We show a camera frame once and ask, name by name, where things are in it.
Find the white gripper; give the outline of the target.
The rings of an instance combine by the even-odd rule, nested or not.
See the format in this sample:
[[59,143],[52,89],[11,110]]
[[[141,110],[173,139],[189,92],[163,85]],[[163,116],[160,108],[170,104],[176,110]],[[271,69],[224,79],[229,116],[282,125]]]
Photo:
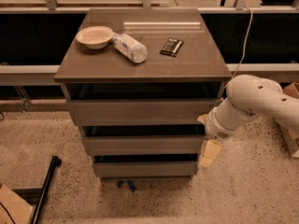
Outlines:
[[216,160],[221,152],[222,144],[217,140],[227,140],[231,138],[237,129],[229,130],[222,126],[216,118],[217,108],[214,107],[208,115],[201,115],[197,118],[197,121],[205,124],[206,135],[210,139],[216,140],[205,140],[201,147],[201,154],[199,158],[199,163],[203,167],[208,167],[211,163]]

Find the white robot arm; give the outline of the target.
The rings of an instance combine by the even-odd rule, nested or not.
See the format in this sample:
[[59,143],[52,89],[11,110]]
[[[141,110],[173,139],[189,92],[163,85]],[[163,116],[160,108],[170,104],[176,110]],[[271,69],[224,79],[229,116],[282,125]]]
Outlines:
[[299,99],[283,92],[274,80],[252,75],[232,78],[226,98],[208,114],[197,120],[205,127],[199,164],[208,167],[222,149],[222,141],[231,138],[239,127],[261,114],[274,119],[294,133],[299,133]]

